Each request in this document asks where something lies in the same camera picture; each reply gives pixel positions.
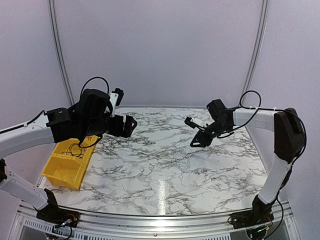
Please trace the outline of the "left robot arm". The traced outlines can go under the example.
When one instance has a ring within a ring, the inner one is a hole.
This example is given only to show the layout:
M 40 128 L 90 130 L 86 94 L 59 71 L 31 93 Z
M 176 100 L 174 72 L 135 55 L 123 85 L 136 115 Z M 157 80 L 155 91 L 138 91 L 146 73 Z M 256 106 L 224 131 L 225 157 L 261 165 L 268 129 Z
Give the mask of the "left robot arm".
M 130 115 L 115 114 L 124 92 L 116 88 L 111 93 L 84 89 L 79 101 L 69 108 L 42 111 L 34 119 L 0 132 L 0 189 L 29 203 L 53 223 L 63 219 L 55 195 L 41 189 L 12 172 L 4 158 L 22 150 L 69 139 L 83 142 L 88 136 L 102 138 L 104 134 L 129 138 L 137 127 Z

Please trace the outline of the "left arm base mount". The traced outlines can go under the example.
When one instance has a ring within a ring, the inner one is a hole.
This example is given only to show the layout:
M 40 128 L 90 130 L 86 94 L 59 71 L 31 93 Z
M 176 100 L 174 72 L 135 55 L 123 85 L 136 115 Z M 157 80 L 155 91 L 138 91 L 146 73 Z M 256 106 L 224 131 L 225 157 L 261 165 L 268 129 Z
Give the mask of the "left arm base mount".
M 35 209 L 36 218 L 61 226 L 63 223 L 72 228 L 76 228 L 79 222 L 80 213 L 78 211 L 68 210 L 64 208 L 43 208 Z

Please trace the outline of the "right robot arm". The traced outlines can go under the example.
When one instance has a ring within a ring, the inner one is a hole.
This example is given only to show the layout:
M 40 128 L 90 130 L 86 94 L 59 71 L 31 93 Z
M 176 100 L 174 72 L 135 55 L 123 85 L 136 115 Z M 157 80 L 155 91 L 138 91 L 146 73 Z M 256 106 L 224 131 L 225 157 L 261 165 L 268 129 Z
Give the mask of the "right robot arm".
M 290 179 L 294 162 L 303 154 L 307 143 L 305 126 L 294 108 L 227 108 L 220 99 L 211 101 L 206 108 L 212 123 L 207 124 L 192 117 L 187 117 L 184 121 L 189 127 L 198 129 L 190 143 L 192 148 L 206 148 L 213 139 L 245 126 L 274 134 L 273 165 L 247 214 L 247 219 L 252 224 L 258 224 L 271 211 L 280 191 Z

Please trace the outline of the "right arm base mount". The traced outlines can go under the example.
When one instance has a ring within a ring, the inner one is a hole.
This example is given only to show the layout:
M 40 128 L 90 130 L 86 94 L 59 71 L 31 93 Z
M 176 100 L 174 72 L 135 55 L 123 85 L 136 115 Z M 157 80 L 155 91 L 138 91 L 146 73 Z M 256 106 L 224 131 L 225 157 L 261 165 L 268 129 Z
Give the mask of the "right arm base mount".
M 253 210 L 245 210 L 232 213 L 227 222 L 232 225 L 234 229 L 241 229 L 271 223 L 273 220 L 274 215 L 272 211 L 254 215 Z

